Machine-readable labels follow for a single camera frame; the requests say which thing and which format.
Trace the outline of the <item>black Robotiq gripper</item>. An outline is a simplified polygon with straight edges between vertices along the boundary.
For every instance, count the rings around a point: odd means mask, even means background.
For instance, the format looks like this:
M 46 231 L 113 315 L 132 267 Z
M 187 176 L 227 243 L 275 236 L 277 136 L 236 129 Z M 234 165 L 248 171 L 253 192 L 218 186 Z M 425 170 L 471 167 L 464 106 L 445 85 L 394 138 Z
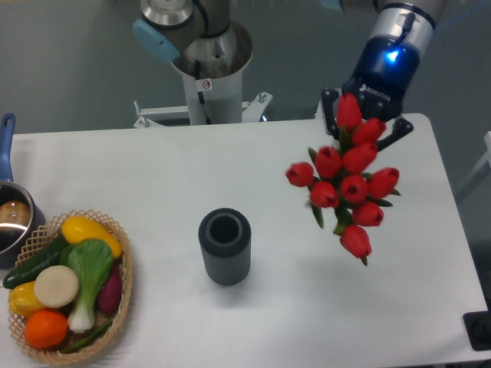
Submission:
M 367 41 L 342 92 L 356 97 L 365 120 L 376 117 L 387 122 L 402 113 L 404 96 L 419 64 L 420 55 L 413 47 L 398 44 L 393 37 L 376 36 Z M 321 92 L 325 128 L 335 140 L 340 134 L 334 113 L 339 97 L 339 92 L 331 88 Z M 397 117 L 392 132 L 377 141 L 377 148 L 385 150 L 413 131 L 409 120 Z

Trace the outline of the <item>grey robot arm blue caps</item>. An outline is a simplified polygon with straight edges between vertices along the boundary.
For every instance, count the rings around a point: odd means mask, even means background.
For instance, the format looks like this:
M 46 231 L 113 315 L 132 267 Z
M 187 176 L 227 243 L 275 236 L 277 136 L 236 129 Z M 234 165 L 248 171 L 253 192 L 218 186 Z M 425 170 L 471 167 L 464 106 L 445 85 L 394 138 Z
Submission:
M 407 88 L 433 36 L 443 1 L 326 1 L 324 7 L 346 11 L 374 9 L 377 22 L 348 81 L 321 93 L 318 115 L 334 138 L 334 115 L 341 96 L 353 94 L 364 119 L 391 121 L 384 149 L 413 129 L 401 115 Z M 267 96 L 242 102 L 242 73 L 252 57 L 247 30 L 230 18 L 228 1 L 143 1 L 133 33 L 154 58 L 180 73 L 193 125 L 254 122 Z

